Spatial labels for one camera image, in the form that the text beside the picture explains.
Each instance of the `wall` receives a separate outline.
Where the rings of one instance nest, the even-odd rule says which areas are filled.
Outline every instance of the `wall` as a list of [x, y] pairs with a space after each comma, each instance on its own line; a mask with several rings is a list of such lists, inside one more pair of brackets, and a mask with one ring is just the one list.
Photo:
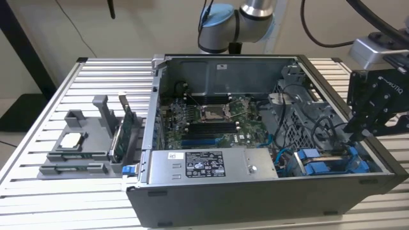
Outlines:
[[[362, 2], [394, 28], [405, 27], [403, 20], [409, 15], [407, 0], [363, 0]], [[301, 27], [299, 3], [299, 0], [287, 0], [274, 53], [305, 54], [313, 58], [339, 57], [351, 68], [358, 68], [347, 56], [350, 46], [322, 48], [309, 40]], [[353, 40], [377, 31], [345, 0], [306, 0], [305, 21], [315, 39], [326, 44]]]
[[[244, 0], [217, 0], [236, 7]], [[98, 58], [150, 58], [154, 53], [197, 53], [202, 0], [58, 0]], [[92, 57], [54, 0], [9, 0], [50, 75], [61, 83], [77, 57]], [[263, 43], [244, 53], [262, 53]]]
[[0, 30], [0, 99], [38, 92], [32, 76]]

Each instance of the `sticker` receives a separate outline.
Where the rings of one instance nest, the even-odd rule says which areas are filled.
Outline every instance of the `sticker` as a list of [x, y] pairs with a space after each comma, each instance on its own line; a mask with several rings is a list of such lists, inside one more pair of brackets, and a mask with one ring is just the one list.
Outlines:
[[186, 152], [185, 154], [188, 178], [225, 176], [221, 151]]
[[184, 152], [169, 152], [168, 159], [169, 160], [182, 160], [184, 159]]
[[220, 64], [220, 65], [217, 65], [217, 69], [228, 69], [228, 65], [226, 64]]

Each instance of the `blue latch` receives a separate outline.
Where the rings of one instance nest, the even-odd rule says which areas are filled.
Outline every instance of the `blue latch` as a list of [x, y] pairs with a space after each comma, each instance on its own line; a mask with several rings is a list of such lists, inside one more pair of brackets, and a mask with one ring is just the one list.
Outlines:
[[126, 165], [122, 167], [122, 175], [134, 176], [136, 165]]

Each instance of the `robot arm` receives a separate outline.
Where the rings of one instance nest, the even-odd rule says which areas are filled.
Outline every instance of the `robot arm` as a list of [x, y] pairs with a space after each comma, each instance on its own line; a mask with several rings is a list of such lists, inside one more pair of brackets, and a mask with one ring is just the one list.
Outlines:
[[230, 43], [257, 42], [273, 27], [271, 0], [246, 0], [238, 10], [212, 4], [202, 13], [197, 45], [202, 53], [222, 53]]

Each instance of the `metal case panel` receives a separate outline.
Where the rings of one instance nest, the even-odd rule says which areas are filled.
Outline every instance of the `metal case panel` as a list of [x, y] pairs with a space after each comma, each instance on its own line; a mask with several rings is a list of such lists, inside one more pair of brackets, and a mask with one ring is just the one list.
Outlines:
[[176, 227], [343, 214], [391, 175], [128, 188], [144, 227]]

